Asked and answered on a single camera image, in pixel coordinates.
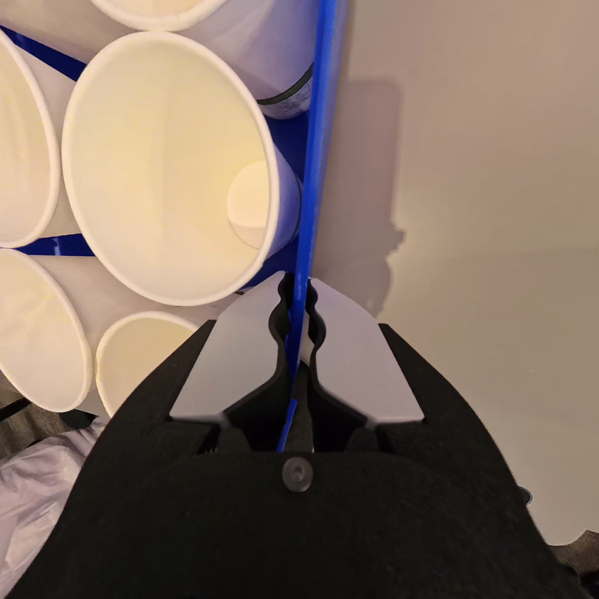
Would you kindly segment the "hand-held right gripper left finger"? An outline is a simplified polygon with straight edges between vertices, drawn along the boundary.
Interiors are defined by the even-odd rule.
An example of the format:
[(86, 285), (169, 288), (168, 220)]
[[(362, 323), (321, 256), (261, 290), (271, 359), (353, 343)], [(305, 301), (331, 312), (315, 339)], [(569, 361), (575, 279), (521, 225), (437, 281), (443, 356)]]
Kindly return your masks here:
[(193, 434), (188, 455), (220, 441), (273, 452), (286, 423), (291, 375), (286, 357), (293, 276), (273, 274), (236, 299), (204, 333), (177, 350), (171, 429)]

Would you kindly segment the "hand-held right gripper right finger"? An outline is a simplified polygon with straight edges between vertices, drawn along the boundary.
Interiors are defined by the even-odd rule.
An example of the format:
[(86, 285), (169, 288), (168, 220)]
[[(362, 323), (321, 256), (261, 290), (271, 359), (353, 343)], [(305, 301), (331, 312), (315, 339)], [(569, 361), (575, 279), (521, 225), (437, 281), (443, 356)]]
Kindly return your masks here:
[(423, 422), (375, 318), (315, 278), (308, 285), (306, 312), (313, 345), (307, 404), (316, 452), (342, 452), (357, 430)]

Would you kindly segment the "blue plastic bin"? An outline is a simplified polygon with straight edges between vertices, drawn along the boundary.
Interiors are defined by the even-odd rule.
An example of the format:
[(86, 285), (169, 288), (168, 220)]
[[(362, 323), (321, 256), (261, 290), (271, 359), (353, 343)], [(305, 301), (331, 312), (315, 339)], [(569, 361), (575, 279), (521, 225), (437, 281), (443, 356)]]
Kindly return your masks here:
[[(212, 325), (235, 300), (247, 291), (258, 286), (275, 273), (289, 273), (293, 276), (293, 299), (288, 310), (290, 329), (285, 348), (289, 372), (292, 375), (298, 358), (296, 344), (300, 339), (300, 300), (305, 299), (311, 262), (310, 244), (313, 241), (314, 222), (318, 221), (315, 214), (324, 183), (326, 155), (333, 125), (334, 108), (331, 105), (331, 100), (335, 96), (337, 77), (340, 71), (340, 52), (344, 30), (344, 25), (341, 23), (344, 17), (340, 17), (342, 9), (340, 1), (322, 1), (320, 3), (311, 107), (309, 109), (309, 125), (305, 144), (305, 167), (303, 176), (297, 176), (301, 181), (303, 190), (298, 233), (287, 246), (265, 261), (259, 273), (252, 278), (247, 286), (218, 301), (204, 305), (166, 305), (151, 301), (118, 281), (95, 256), (81, 230), (78, 234), (44, 237), (27, 246), (11, 250), (20, 251), (29, 256), (91, 257), (98, 259), (101, 266), (108, 272), (105, 276), (106, 283), (102, 284), (109, 297), (110, 314), (107, 322), (108, 327), (104, 333), (116, 321), (144, 311), (163, 311), (186, 320), (189, 320), (189, 318), (197, 319), (202, 316), (207, 325)], [(265, 119), (274, 144), (287, 160), (286, 146), (279, 147), (279, 139), (276, 134), (273, 134), (270, 119)], [(295, 173), (294, 165), (290, 163), (289, 165)]]

